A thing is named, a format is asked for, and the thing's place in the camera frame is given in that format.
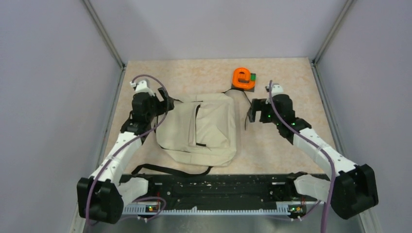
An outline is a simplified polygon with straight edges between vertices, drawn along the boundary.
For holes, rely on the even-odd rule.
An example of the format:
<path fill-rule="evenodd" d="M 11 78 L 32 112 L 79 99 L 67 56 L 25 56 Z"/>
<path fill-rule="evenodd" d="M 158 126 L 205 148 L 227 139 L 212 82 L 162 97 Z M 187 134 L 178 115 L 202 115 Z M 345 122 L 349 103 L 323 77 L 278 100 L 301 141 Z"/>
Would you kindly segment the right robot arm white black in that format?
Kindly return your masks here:
<path fill-rule="evenodd" d="M 273 123 L 279 135 L 303 151 L 327 175 L 328 180 L 300 174 L 285 186 L 291 200 L 310 196 L 329 205 L 342 219 L 349 219 L 379 203 L 374 170 L 345 158 L 324 141 L 303 118 L 297 117 L 293 101 L 286 94 L 252 99 L 250 122 L 260 112 L 261 123 Z"/>

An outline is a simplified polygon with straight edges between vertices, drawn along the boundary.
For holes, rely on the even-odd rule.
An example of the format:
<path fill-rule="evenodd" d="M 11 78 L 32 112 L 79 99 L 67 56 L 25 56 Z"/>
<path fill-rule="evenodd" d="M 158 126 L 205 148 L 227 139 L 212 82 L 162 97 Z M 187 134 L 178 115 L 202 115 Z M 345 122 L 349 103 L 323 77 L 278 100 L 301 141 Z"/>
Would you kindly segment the beige canvas student bag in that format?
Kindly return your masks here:
<path fill-rule="evenodd" d="M 157 122 L 154 131 L 157 144 L 173 160 L 188 165 L 206 166 L 206 171 L 190 174 L 177 169 L 141 164 L 131 173 L 142 169 L 158 171 L 181 178 L 205 176 L 215 166 L 227 166 L 237 153 L 238 140 L 235 101 L 226 91 L 214 94 L 189 95 Z"/>

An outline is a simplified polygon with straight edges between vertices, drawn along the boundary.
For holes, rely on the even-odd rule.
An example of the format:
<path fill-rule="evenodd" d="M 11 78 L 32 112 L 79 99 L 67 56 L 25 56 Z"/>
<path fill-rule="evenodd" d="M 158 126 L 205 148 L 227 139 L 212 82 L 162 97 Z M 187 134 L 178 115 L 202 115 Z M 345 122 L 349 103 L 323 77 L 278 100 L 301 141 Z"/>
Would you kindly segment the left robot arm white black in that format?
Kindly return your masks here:
<path fill-rule="evenodd" d="M 149 88 L 136 92 L 132 99 L 132 111 L 124 122 L 115 145 L 87 178 L 82 177 L 76 186 L 79 216 L 87 221 L 94 220 L 115 224 L 123 209 L 135 199 L 154 198 L 156 188 L 144 178 L 130 178 L 121 183 L 120 179 L 145 138 L 155 128 L 152 121 L 157 116 L 166 116 L 173 109 L 173 99 L 166 88 L 158 89 L 162 101 Z"/>

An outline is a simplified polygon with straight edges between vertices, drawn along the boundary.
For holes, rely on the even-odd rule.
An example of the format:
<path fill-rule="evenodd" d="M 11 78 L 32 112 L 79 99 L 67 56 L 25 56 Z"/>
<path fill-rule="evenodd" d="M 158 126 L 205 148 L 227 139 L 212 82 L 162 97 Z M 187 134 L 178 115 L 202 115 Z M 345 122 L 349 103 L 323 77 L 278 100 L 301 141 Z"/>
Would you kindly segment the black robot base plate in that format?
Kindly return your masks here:
<path fill-rule="evenodd" d="M 204 175 L 190 178 L 138 174 L 149 182 L 147 196 L 165 199 L 166 210 L 275 210 L 284 202 L 306 204 L 314 198 L 297 194 L 290 174 Z"/>

